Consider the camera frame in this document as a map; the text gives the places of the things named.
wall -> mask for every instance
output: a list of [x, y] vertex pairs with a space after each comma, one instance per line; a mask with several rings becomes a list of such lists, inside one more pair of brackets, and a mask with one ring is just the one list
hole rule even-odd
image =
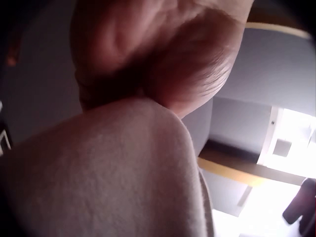
[[306, 39], [246, 29], [232, 72], [216, 96], [316, 115], [315, 47]]
[[238, 217], [243, 209], [238, 202], [248, 185], [205, 170], [202, 170], [202, 174], [209, 187], [213, 208]]
[[3, 116], [13, 142], [81, 112], [69, 48], [75, 1], [53, 1], [23, 35], [20, 62], [1, 86]]
[[260, 154], [271, 106], [213, 98], [211, 140]]
[[182, 119], [182, 122], [190, 132], [195, 154], [197, 156], [200, 154], [209, 137], [212, 107], [213, 99], [209, 100], [206, 104], [197, 108]]

dark object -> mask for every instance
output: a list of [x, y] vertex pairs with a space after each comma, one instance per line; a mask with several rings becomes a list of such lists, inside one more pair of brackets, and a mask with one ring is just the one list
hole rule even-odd
[[316, 8], [307, 0], [277, 0], [295, 16], [297, 21], [316, 39]]
[[316, 179], [305, 179], [297, 195], [283, 212], [283, 217], [293, 224], [300, 216], [299, 232], [303, 237], [315, 236]]

fist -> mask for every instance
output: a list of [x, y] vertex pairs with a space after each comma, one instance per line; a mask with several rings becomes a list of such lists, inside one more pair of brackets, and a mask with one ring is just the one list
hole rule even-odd
[[229, 76], [252, 3], [218, 2], [78, 0], [70, 45], [83, 109], [141, 94], [184, 117], [207, 102]]

